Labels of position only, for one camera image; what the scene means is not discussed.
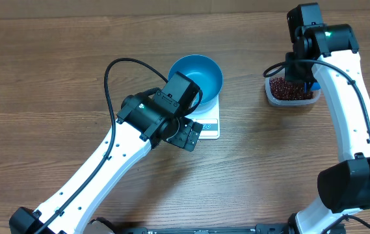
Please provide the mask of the blue plastic measuring scoop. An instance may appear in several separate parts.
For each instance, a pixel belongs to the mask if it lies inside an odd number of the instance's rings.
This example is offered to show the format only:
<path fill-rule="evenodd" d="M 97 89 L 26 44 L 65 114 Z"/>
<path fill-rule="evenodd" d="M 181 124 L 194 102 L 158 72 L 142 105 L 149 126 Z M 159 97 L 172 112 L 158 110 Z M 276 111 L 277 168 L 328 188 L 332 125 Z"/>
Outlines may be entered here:
<path fill-rule="evenodd" d="M 305 91 L 305 93 L 307 93 L 307 92 L 313 92 L 313 91 L 320 90 L 320 89 L 321 89 L 321 86 L 319 85 L 318 82 L 305 83 L 305 85 L 304 85 L 304 91 Z"/>

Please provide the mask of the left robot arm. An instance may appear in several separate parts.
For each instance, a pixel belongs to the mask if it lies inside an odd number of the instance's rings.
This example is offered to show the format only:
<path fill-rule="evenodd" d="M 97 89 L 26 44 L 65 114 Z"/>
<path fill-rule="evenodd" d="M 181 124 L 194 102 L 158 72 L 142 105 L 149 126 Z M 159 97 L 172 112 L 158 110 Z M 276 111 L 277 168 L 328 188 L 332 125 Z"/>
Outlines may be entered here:
<path fill-rule="evenodd" d="M 202 125 L 187 118 L 200 87 L 180 72 L 163 88 L 127 96 L 106 137 L 70 180 L 35 210 L 20 207 L 12 233 L 82 233 L 123 175 L 161 141 L 193 151 Z"/>

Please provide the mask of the red adzuki beans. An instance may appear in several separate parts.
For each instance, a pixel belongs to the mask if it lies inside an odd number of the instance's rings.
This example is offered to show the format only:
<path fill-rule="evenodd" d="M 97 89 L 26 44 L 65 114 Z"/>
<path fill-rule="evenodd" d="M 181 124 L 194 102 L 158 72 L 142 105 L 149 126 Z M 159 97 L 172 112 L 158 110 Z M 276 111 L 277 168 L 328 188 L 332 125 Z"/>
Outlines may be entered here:
<path fill-rule="evenodd" d="M 275 77 L 269 81 L 271 94 L 283 101 L 299 101 L 313 98 L 312 91 L 305 91 L 304 84 L 290 83 L 284 77 Z"/>

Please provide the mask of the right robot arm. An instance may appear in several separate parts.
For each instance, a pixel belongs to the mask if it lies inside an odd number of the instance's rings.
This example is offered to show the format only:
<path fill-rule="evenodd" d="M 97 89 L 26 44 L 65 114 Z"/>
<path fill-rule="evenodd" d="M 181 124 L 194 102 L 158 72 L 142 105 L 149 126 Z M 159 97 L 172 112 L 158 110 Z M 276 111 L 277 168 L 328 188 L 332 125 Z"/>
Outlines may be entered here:
<path fill-rule="evenodd" d="M 336 132 L 339 162 L 322 171 L 318 198 L 294 217 L 297 233 L 326 233 L 349 215 L 370 209 L 370 99 L 352 27 L 324 23 L 317 3 L 287 13 L 293 51 L 285 78 L 318 83 Z"/>

